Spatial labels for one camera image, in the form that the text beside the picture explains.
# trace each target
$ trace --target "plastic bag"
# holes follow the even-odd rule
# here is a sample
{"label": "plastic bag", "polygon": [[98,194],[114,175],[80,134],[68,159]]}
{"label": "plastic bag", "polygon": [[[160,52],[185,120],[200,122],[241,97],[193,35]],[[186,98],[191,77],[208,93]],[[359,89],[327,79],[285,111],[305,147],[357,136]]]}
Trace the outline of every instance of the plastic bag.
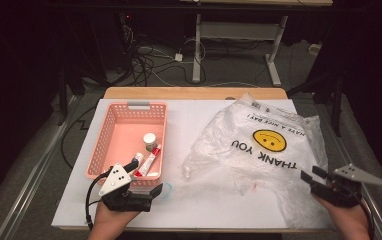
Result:
{"label": "plastic bag", "polygon": [[319,118],[261,104],[245,94],[216,114],[193,144],[183,163],[184,176],[192,180],[222,166],[234,178],[239,194],[254,181],[277,195],[289,228],[319,224],[326,211],[310,196],[300,180],[301,170],[328,169]]}

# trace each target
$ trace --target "human hand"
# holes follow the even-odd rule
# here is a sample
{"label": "human hand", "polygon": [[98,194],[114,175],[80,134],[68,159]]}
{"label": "human hand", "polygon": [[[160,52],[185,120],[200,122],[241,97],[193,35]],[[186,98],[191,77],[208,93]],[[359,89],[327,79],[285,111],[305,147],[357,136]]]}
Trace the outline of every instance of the human hand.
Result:
{"label": "human hand", "polygon": [[116,239],[140,212],[110,211],[103,202],[99,202],[95,213],[94,227],[88,240]]}
{"label": "human hand", "polygon": [[369,240],[368,219],[360,205],[336,207],[315,194],[312,196],[326,208],[343,240]]}

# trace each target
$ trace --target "smiley face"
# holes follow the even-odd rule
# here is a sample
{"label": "smiley face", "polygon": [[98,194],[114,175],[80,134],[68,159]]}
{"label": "smiley face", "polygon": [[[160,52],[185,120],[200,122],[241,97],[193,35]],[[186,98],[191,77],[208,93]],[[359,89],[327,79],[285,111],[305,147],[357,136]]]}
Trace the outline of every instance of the smiley face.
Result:
{"label": "smiley face", "polygon": [[253,133],[253,138],[260,146],[272,152],[281,152],[287,147],[285,138],[272,130],[257,130]]}

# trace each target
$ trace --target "orange plastic basket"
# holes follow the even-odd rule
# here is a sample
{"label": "orange plastic basket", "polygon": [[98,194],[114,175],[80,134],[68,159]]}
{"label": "orange plastic basket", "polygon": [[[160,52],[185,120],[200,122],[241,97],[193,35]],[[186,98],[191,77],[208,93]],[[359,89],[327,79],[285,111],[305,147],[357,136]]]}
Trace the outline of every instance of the orange plastic basket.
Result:
{"label": "orange plastic basket", "polygon": [[156,135],[156,142],[162,145],[162,150],[147,176],[132,177],[131,186],[158,185],[162,174],[166,114],[166,103],[111,103],[104,117],[86,176],[95,179],[117,162],[125,166],[137,152],[144,154],[145,162],[150,152],[146,149],[143,136],[151,132]]}

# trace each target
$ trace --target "desk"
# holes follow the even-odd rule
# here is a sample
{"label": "desk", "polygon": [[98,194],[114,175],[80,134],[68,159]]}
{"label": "desk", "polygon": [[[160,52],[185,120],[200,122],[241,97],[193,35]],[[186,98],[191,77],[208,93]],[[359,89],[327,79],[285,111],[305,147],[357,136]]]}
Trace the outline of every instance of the desk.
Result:
{"label": "desk", "polygon": [[[331,6],[332,0],[200,0],[198,4],[223,3],[223,4],[263,4],[263,5],[304,5],[304,6]],[[281,80],[275,67],[275,57],[281,43],[285,24],[288,16],[282,16],[279,24],[255,24],[255,23],[230,23],[230,22],[203,22],[201,14],[197,14],[195,30],[195,57],[193,67],[193,82],[200,82],[201,69],[201,38],[228,38],[250,40],[273,40],[272,51],[265,55],[265,60],[272,83],[276,87],[281,86]]]}
{"label": "desk", "polygon": [[[150,213],[142,213],[129,225],[136,231],[199,231],[199,232],[287,232],[275,194],[258,188],[250,194],[234,190],[231,177],[213,178],[205,175],[196,181],[182,177],[181,164],[189,154],[191,144],[213,118],[217,110],[228,106],[244,92],[264,102],[295,111],[282,89],[255,88],[109,88],[100,101],[87,137],[83,143],[69,182],[53,219],[52,226],[62,229],[87,229],[84,201],[91,179],[85,177],[99,127],[110,102],[127,99],[159,99],[168,104],[162,194],[153,201]],[[186,131],[183,124],[192,131]],[[98,199],[99,187],[94,187],[91,202]],[[91,206],[94,215],[95,205]],[[320,221],[314,229],[325,229]]]}

